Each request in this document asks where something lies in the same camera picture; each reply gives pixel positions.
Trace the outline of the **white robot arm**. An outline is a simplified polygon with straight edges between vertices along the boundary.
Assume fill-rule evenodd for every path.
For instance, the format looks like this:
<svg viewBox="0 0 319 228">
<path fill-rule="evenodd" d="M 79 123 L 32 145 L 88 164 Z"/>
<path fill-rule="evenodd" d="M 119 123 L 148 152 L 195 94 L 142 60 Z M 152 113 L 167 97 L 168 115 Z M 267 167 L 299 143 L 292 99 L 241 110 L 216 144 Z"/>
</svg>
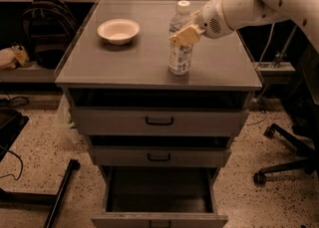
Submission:
<svg viewBox="0 0 319 228">
<path fill-rule="evenodd" d="M 293 21 L 319 52 L 319 0 L 209 0 L 169 37 L 186 46 L 201 37 L 217 39 L 246 26 Z"/>
</svg>

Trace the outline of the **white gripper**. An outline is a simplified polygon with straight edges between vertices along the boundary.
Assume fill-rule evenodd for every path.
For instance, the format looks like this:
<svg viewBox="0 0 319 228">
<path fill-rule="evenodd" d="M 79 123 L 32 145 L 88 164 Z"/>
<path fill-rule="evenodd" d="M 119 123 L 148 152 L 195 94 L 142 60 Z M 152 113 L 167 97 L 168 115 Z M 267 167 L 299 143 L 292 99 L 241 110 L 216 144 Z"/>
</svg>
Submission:
<svg viewBox="0 0 319 228">
<path fill-rule="evenodd" d="M 229 35 L 233 30 L 226 23 L 222 0 L 210 0 L 199 10 L 190 14 L 190 20 L 197 24 L 189 24 L 169 37 L 169 40 L 176 47 L 196 44 L 201 36 L 209 39 L 218 39 Z"/>
</svg>

